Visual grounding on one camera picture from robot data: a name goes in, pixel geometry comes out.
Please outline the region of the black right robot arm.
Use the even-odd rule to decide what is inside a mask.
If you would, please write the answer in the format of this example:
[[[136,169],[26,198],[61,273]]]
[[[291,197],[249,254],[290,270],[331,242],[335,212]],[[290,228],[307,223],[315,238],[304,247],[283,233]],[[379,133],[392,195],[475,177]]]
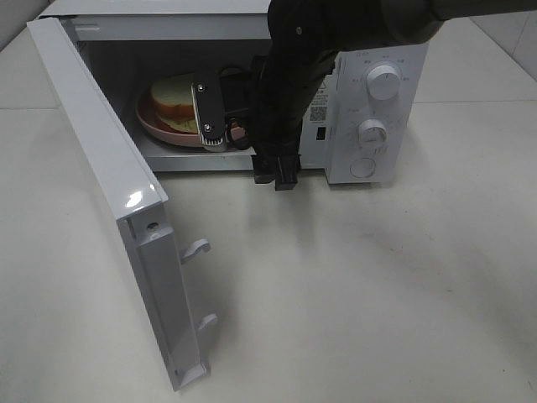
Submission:
[[[254,180],[291,190],[300,171],[302,119],[343,51],[423,44],[443,21],[432,1],[272,1],[271,46],[249,71],[196,71],[192,96],[201,139],[244,128]]]

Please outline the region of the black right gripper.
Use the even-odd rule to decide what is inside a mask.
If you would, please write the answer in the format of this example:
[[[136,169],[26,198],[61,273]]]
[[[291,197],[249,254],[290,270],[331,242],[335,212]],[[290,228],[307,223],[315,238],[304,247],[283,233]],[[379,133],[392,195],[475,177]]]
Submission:
[[[254,182],[274,183],[277,191],[295,188],[300,172],[300,130],[287,123],[261,96],[265,58],[255,56],[249,68],[227,65],[220,77],[195,77],[192,96],[201,146],[224,152],[253,148]]]

